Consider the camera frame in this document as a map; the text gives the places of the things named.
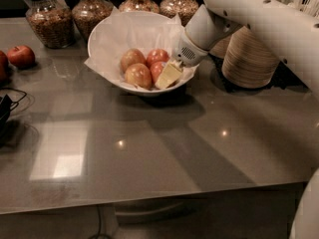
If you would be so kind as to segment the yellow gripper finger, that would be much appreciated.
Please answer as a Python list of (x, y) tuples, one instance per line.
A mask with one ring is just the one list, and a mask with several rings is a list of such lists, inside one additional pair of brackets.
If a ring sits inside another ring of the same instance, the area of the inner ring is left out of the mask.
[(156, 80), (156, 87), (160, 90), (167, 89), (177, 81), (181, 75), (181, 62), (177, 60), (168, 61)]

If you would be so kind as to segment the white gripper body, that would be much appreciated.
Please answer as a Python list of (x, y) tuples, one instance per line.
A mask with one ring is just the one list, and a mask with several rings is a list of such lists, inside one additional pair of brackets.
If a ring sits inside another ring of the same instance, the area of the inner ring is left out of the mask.
[(172, 50), (171, 56), (186, 67), (194, 67), (198, 65), (207, 54), (207, 51), (196, 46), (186, 33), (182, 32)]

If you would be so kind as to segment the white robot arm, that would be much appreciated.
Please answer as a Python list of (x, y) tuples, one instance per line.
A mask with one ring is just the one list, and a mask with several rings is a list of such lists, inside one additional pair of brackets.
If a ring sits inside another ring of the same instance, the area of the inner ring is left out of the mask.
[(242, 27), (318, 96), (318, 19), (276, 0), (203, 0), (175, 43), (165, 81), (170, 83), (179, 67), (199, 64), (217, 42)]

